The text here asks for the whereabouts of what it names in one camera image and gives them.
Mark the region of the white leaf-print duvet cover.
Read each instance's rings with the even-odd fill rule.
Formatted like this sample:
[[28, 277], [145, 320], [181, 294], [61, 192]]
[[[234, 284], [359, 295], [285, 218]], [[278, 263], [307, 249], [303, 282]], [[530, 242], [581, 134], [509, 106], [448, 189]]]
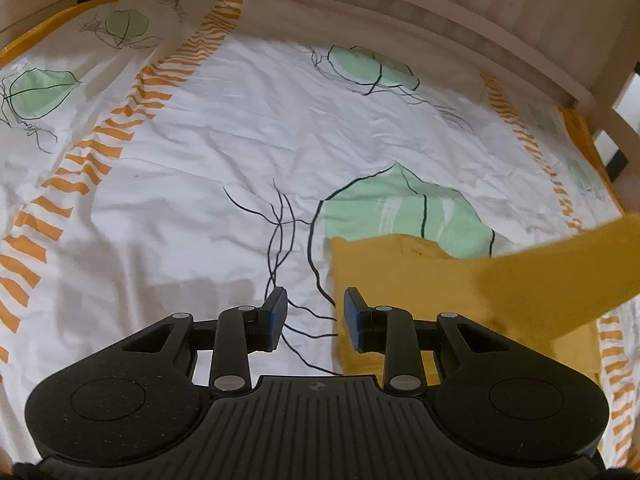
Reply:
[[[11, 42], [73, 0], [1, 0]], [[331, 240], [404, 234], [454, 259], [567, 240], [622, 214], [560, 107], [417, 24], [333, 0], [117, 0], [1, 66], [1, 448], [38, 456], [44, 378], [168, 314], [288, 292], [254, 376], [379, 375], [347, 340]], [[639, 465], [629, 375], [595, 380], [608, 466]]]

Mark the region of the beige wooden bed frame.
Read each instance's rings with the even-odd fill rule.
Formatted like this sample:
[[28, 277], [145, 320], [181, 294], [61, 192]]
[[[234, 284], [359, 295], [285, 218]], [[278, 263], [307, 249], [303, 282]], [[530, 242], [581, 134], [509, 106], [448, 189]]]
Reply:
[[333, 0], [417, 24], [557, 99], [639, 163], [615, 105], [639, 59], [639, 0]]

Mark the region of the mustard yellow knit sweater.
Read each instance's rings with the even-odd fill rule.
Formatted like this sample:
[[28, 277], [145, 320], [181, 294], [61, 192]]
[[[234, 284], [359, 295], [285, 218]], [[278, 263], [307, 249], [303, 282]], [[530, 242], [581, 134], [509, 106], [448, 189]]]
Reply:
[[639, 293], [639, 217], [516, 254], [454, 259], [436, 243], [395, 234], [331, 240], [335, 300], [349, 287], [371, 306], [418, 320], [458, 312], [582, 374], [627, 359], [615, 308]]

